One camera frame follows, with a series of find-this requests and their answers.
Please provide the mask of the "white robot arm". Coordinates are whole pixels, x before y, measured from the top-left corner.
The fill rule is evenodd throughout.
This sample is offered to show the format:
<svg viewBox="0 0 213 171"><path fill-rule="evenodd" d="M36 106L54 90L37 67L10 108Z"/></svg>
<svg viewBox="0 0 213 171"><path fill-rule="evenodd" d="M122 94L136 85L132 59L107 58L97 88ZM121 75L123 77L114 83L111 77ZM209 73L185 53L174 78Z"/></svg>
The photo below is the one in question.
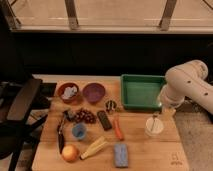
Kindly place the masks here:
<svg viewBox="0 0 213 171"><path fill-rule="evenodd" d="M213 86L205 81L208 67L201 60L192 60L170 68L159 101L166 108L178 108L186 97L213 115Z"/></svg>

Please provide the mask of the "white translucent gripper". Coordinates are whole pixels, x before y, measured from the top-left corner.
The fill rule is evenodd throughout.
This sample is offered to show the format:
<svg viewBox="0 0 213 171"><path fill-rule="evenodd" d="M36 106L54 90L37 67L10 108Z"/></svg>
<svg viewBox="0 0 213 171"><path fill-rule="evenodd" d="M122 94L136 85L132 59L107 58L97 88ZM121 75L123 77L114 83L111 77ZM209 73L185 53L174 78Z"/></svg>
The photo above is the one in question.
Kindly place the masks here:
<svg viewBox="0 0 213 171"><path fill-rule="evenodd" d="M158 101L166 108L173 108L172 94L168 85L164 85L158 95Z"/></svg>

